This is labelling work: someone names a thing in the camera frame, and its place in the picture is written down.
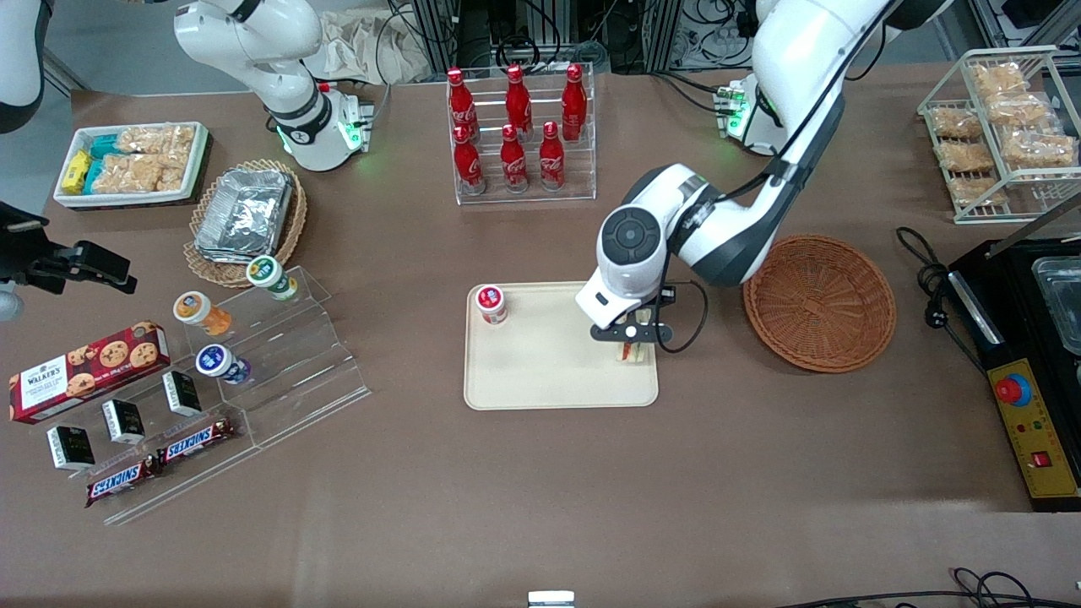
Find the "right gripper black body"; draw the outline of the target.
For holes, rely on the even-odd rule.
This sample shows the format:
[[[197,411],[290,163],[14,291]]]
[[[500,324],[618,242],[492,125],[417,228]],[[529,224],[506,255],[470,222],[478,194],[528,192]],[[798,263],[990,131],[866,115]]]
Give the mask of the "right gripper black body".
[[[43,235],[1,235],[1,285],[62,294],[69,278],[79,274],[74,267],[81,254],[82,242],[66,247]]]

